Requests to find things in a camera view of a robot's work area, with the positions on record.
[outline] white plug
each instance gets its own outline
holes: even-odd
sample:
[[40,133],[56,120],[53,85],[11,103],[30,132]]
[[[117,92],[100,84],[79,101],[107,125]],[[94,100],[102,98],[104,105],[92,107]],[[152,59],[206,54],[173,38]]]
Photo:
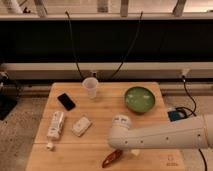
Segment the white plug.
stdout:
[[181,76],[185,78],[187,76],[187,74],[189,73],[189,71],[190,71],[189,68],[182,69],[181,70],[181,74],[182,74]]

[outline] white eraser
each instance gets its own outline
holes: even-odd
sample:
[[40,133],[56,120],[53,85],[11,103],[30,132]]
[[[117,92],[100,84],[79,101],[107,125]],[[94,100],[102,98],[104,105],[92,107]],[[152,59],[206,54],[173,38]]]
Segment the white eraser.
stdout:
[[82,116],[77,122],[75,122],[72,126],[72,132],[77,135],[81,136],[86,130],[92,125],[92,122],[86,117]]

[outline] blue part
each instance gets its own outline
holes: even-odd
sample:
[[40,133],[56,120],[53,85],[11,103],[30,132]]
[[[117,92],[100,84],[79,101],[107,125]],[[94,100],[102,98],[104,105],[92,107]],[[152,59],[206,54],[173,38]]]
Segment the blue part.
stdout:
[[178,111],[168,112],[168,116],[171,122],[184,119],[184,117]]

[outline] wooden table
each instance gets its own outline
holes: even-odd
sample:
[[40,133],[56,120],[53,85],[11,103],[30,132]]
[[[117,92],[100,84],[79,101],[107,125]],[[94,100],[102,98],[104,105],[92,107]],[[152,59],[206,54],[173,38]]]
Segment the wooden table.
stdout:
[[[132,86],[150,89],[156,98],[152,110],[139,116],[126,108],[124,93]],[[57,100],[57,96],[67,93],[76,103],[76,108],[67,112]],[[61,139],[55,142],[55,151],[46,149],[47,130],[55,111],[66,114]],[[132,120],[132,127],[146,127],[168,122],[166,108],[157,83],[100,83],[97,97],[88,98],[81,83],[55,83],[40,122],[27,171],[183,171],[184,165],[179,150],[141,150],[138,156],[125,152],[119,162],[102,169],[105,157],[114,149],[107,144],[107,136],[112,117],[125,114]],[[72,124],[86,115],[93,125],[82,137],[71,132]]]

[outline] red object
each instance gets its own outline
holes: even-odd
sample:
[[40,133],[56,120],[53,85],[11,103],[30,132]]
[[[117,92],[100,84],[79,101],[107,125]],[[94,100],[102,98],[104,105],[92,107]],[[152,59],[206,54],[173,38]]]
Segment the red object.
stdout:
[[119,159],[121,157],[121,155],[123,154],[122,150],[115,150],[113,151],[110,155],[108,155],[106,157],[106,159],[103,161],[102,163],[102,168],[107,167],[109,164],[111,164],[112,162],[116,161],[117,159]]

